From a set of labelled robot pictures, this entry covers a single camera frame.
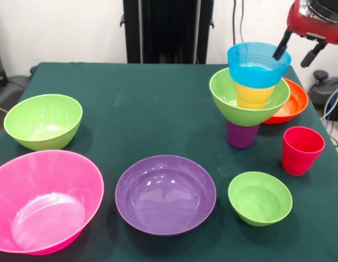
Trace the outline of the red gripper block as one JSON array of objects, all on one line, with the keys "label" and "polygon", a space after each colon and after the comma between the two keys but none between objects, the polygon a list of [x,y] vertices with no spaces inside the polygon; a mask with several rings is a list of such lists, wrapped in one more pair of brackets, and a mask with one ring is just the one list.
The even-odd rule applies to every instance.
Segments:
[{"label": "red gripper block", "polygon": [[338,1],[294,1],[287,18],[287,30],[273,53],[279,60],[287,50],[291,32],[319,42],[301,62],[302,68],[311,65],[317,55],[329,44],[338,45]]}]

